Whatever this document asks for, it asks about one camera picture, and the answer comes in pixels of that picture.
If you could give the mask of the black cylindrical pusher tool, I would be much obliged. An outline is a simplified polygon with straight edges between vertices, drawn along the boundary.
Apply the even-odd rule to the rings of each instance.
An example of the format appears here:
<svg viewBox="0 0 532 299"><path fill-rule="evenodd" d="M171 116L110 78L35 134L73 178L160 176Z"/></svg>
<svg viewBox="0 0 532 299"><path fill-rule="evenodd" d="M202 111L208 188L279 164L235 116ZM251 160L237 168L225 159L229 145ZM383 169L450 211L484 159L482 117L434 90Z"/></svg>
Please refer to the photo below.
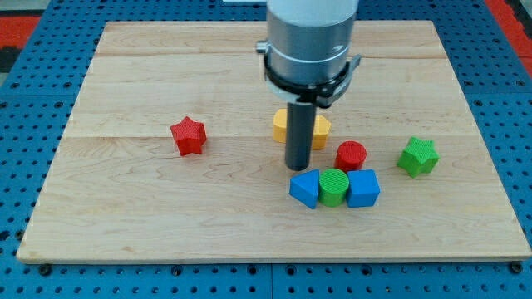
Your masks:
<svg viewBox="0 0 532 299"><path fill-rule="evenodd" d="M284 160L293 171L301 171L309 166L315 117L314 105L287 104Z"/></svg>

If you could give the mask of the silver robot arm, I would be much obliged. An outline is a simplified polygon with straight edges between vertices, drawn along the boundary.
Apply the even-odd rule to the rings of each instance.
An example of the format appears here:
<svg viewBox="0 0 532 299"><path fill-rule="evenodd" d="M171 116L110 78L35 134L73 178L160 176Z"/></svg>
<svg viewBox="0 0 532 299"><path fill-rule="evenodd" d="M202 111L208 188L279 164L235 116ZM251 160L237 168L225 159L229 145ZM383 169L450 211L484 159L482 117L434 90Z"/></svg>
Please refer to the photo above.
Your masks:
<svg viewBox="0 0 532 299"><path fill-rule="evenodd" d="M269 0L267 38L257 42L268 88L287 102L284 161L309 166L317 109L340 99L361 57L348 57L358 0Z"/></svg>

